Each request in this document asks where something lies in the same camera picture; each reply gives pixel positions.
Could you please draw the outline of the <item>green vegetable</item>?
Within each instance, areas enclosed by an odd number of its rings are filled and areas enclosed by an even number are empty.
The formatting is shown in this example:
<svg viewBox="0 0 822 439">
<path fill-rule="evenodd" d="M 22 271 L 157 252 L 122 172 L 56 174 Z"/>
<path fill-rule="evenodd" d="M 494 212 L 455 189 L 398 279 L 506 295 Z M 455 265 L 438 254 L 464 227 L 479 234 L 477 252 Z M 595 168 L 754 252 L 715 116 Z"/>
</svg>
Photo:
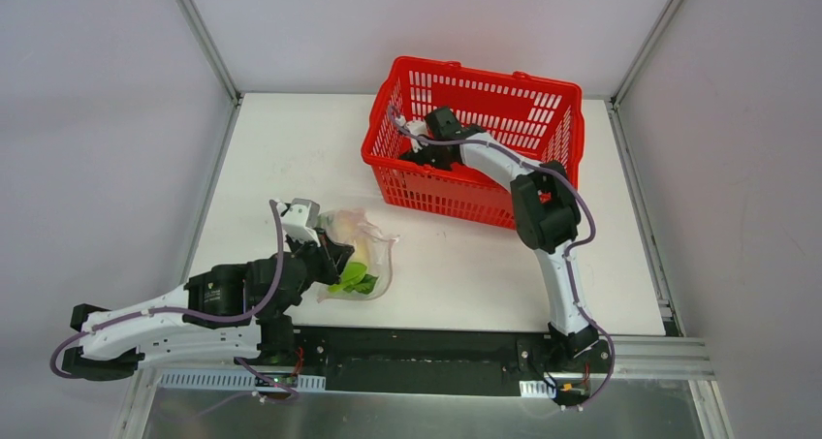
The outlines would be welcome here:
<svg viewBox="0 0 822 439">
<path fill-rule="evenodd" d="M 332 294 L 361 294 L 370 295 L 378 277 L 368 271 L 368 266 L 359 262 L 349 262 L 340 276 L 340 281 L 330 285 L 328 291 Z"/>
</svg>

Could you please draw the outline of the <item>clear pink zip top bag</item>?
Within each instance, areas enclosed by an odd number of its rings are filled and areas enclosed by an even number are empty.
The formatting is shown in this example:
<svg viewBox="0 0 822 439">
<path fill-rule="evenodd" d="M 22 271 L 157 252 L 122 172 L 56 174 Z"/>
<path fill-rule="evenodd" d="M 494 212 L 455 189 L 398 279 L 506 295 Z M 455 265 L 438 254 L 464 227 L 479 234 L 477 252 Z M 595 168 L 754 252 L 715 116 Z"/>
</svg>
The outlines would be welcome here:
<svg viewBox="0 0 822 439">
<path fill-rule="evenodd" d="M 398 236 L 385 234 L 361 208 L 327 211 L 319 220 L 330 239 L 353 246 L 354 253 L 340 274 L 340 282 L 320 290 L 317 301 L 369 301 L 383 296 L 393 280 L 392 251 Z"/>
</svg>

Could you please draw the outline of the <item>white daikon radish toy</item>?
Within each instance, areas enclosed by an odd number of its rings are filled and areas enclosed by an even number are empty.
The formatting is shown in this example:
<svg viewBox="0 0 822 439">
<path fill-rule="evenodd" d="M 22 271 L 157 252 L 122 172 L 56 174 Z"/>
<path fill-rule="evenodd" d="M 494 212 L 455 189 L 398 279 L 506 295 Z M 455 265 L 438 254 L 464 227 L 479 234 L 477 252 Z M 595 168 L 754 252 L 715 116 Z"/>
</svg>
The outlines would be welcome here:
<svg viewBox="0 0 822 439">
<path fill-rule="evenodd" d="M 371 267 L 371 241 L 365 238 L 358 238 L 353 242 L 354 253 L 352 254 L 349 263 L 360 264 L 366 269 Z"/>
</svg>

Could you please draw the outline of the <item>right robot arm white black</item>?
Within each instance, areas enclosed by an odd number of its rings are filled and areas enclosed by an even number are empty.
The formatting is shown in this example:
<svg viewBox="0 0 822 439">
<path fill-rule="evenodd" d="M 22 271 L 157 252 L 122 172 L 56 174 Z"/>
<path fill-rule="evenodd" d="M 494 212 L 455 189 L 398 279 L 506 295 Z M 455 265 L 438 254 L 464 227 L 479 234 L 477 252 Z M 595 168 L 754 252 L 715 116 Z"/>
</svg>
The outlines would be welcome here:
<svg viewBox="0 0 822 439">
<path fill-rule="evenodd" d="M 422 151 L 443 151 L 510 194 L 518 237 L 534 251 L 545 281 L 552 362 L 565 371 L 585 363 L 600 328 L 585 303 L 576 249 L 594 239 L 596 228 L 563 165 L 521 155 L 480 126 L 461 124 L 447 107 L 408 120 L 390 106 L 389 118 Z"/>
</svg>

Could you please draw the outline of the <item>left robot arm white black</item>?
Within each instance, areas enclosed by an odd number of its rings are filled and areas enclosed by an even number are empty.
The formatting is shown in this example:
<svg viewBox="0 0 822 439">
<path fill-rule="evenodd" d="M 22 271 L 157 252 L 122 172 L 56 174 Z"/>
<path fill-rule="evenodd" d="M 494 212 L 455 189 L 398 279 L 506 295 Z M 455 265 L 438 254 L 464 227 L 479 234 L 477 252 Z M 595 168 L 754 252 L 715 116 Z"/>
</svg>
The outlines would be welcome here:
<svg viewBox="0 0 822 439">
<path fill-rule="evenodd" d="M 326 233 L 317 242 L 285 241 L 284 252 L 215 266 L 141 304 L 121 310 L 76 305 L 70 323 L 76 335 L 55 351 L 52 370 L 68 379 L 105 382 L 170 362 L 297 362 L 287 310 L 300 305 L 313 284 L 340 283 L 355 248 Z"/>
</svg>

